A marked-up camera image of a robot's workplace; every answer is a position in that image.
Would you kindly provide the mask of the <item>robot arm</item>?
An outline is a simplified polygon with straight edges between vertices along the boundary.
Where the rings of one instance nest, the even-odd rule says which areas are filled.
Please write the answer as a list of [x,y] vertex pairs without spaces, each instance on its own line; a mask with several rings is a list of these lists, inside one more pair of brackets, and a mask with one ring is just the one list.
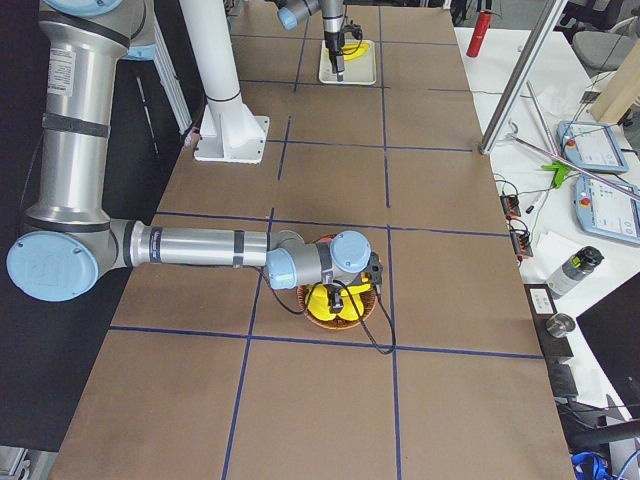
[[114,214],[103,208],[116,67],[171,60],[150,1],[43,1],[39,25],[50,42],[42,117],[39,197],[18,220],[6,267],[13,284],[60,302],[89,291],[106,273],[145,263],[266,269],[273,289],[325,287],[333,312],[353,287],[375,281],[377,255],[361,233],[306,243],[292,231],[182,229],[137,219],[154,206],[167,175],[144,170],[125,184]]
[[277,16],[285,30],[293,30],[315,13],[322,15],[324,41],[328,50],[332,73],[338,82],[344,77],[345,45],[343,28],[346,14],[344,2],[339,0],[280,0],[274,1]]

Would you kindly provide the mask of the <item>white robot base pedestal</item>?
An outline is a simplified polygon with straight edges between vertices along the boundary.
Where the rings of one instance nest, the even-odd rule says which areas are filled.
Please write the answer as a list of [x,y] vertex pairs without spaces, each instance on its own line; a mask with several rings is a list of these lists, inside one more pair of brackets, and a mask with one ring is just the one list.
[[180,7],[206,100],[195,159],[260,163],[270,120],[243,101],[224,3],[182,0]]

